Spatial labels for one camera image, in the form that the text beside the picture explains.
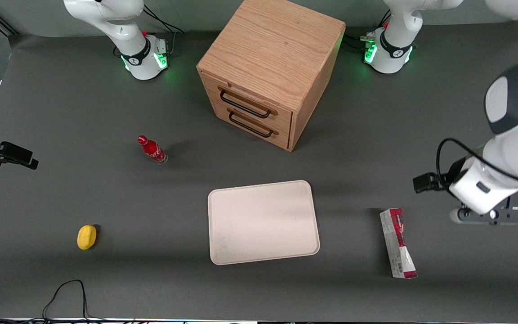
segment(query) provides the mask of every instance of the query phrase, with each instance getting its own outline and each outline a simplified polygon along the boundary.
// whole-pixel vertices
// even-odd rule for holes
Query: gray wall
[[[242,0],[145,0],[162,20],[182,29],[220,30]],[[382,0],[292,0],[318,12],[343,20],[348,26],[371,26],[387,10]],[[65,37],[101,35],[90,25],[72,18],[63,0],[0,0],[0,15],[22,33]],[[454,10],[424,12],[425,24],[479,24],[506,21],[485,5],[484,0],[465,0]],[[160,31],[158,22],[143,14],[142,29]]]

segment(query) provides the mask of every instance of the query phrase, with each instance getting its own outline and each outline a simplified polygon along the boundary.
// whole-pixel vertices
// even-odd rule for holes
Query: bottle cap
[[[140,135],[138,138],[137,138],[137,141],[138,143],[140,143],[141,145],[145,145],[147,144],[147,142],[149,141],[147,139],[147,137],[145,137],[144,135]]]

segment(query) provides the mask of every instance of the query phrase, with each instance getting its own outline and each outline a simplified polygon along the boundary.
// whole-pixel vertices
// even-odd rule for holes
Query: wooden cabinet top
[[[197,68],[297,110],[344,29],[343,21],[286,0],[245,0]]]

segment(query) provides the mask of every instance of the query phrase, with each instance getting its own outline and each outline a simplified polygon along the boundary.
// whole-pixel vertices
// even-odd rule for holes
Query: green led light
[[[377,52],[377,45],[373,44],[370,48],[365,51],[365,61],[367,63],[371,63],[375,58],[375,53]]]
[[[409,48],[409,53],[407,53],[407,58],[405,59],[405,63],[409,61],[409,57],[411,56],[411,51],[413,51],[413,46]]]
[[[167,67],[167,55],[153,53],[153,57],[155,57],[155,60],[157,61],[157,64],[159,64],[159,67],[162,70]]]
[[[123,55],[121,56],[121,60],[123,61],[123,64],[125,64],[125,70],[128,70],[129,71],[129,66],[127,66],[127,62],[125,61],[125,59],[123,58]]]

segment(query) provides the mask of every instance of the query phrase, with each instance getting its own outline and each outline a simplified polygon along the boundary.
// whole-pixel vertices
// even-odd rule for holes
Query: yellow sponge
[[[95,244],[97,238],[97,229],[93,225],[85,225],[77,234],[77,246],[81,250],[88,250]]]

